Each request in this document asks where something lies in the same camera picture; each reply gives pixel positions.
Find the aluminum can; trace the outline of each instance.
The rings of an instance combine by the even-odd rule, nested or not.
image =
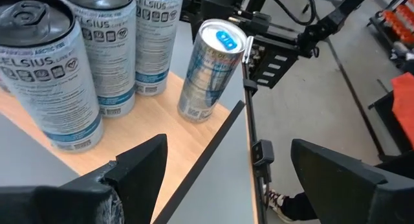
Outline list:
[[[52,145],[95,146],[104,132],[79,23],[59,0],[0,0],[0,78]]]
[[[182,0],[136,0],[136,91],[157,95],[167,86]]]
[[[205,21],[195,38],[178,110],[191,122],[207,120],[246,47],[246,34],[233,23]]]
[[[7,88],[7,85],[0,78],[0,89],[6,93],[10,93],[10,90]]]
[[[128,114],[135,104],[135,0],[62,1],[82,28],[101,114]]]

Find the barcode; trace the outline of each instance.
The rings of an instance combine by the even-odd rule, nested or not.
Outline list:
[[[157,92],[157,87],[145,87],[146,93],[154,93]]]
[[[142,85],[139,85],[137,87],[138,92],[144,92],[144,87]]]
[[[103,108],[103,107],[101,107],[101,108],[99,109],[99,112],[100,112],[102,115],[106,114],[105,108]]]
[[[56,147],[58,147],[59,149],[63,149],[63,150],[73,150],[73,147],[71,145],[57,144]]]
[[[210,112],[210,110],[207,110],[207,111],[202,111],[202,112],[201,112],[201,115],[200,115],[200,118],[206,118],[206,117],[209,117],[212,113],[213,113],[213,112]]]
[[[118,114],[121,114],[121,109],[120,108],[106,109],[106,113],[107,115],[118,115]]]
[[[75,149],[79,150],[79,149],[84,148],[84,147],[86,147],[86,146],[88,146],[90,144],[91,144],[91,140],[87,140],[85,142],[82,142],[82,143],[79,143],[79,144],[75,144],[75,145],[73,145],[73,147],[75,147]]]
[[[198,117],[198,116],[199,116],[200,111],[197,111],[197,110],[194,110],[194,109],[192,109],[192,108],[189,108],[187,113],[188,113],[189,115],[193,116],[193,117]]]

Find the cable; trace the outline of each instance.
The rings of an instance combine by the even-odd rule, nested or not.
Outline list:
[[[316,17],[316,5],[315,0],[309,0],[309,6],[310,6],[310,19],[308,21],[300,21],[294,14],[292,14],[291,11],[280,1],[280,0],[273,0],[278,4],[282,10],[297,24],[307,26],[313,23]]]

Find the energy drink can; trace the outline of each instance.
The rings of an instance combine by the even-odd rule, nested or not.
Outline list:
[[[246,34],[220,19],[205,21],[195,38],[178,110],[189,121],[204,122],[213,112],[246,47]]]
[[[104,132],[79,23],[59,0],[0,0],[0,77],[52,145],[92,148]]]
[[[167,85],[182,0],[136,0],[136,91],[157,95]]]
[[[1,78],[0,78],[0,89],[2,89],[6,93],[10,93],[10,90],[7,88],[7,85],[1,80]]]
[[[135,0],[62,1],[82,28],[101,114],[128,114],[135,104]]]

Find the gray floor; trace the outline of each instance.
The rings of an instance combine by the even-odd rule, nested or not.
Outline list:
[[[297,16],[307,2],[282,1]],[[316,4],[321,17],[334,9],[326,1],[317,0]],[[386,93],[377,80],[391,89],[389,79],[400,74],[365,27],[368,18],[378,10],[380,7],[374,0],[365,1],[331,41],[386,152],[395,155],[398,151],[384,126],[375,113],[366,109]],[[274,23],[303,29],[272,1],[266,1],[262,12],[270,14]],[[368,164],[379,162],[373,140],[328,44],[322,42],[319,47],[319,58],[301,58],[275,88],[262,87],[254,97],[259,138],[271,140],[274,147],[271,187],[290,196],[303,191],[290,161],[292,139],[305,139]],[[270,224],[282,223],[271,211],[268,220]]]

